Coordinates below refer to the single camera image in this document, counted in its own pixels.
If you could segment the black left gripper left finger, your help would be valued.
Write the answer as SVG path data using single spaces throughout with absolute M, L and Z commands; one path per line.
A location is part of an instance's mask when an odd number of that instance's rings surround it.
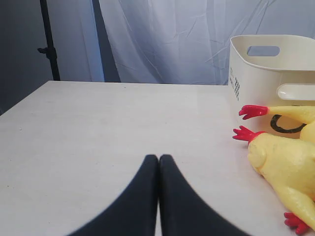
M 158 158 L 146 155 L 120 196 L 72 236 L 153 236 L 158 207 Z

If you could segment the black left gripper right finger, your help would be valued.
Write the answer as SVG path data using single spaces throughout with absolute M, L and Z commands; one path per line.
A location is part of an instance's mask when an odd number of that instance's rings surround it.
M 159 159 L 159 210 L 163 236 L 247 236 L 193 190 L 173 157 Z

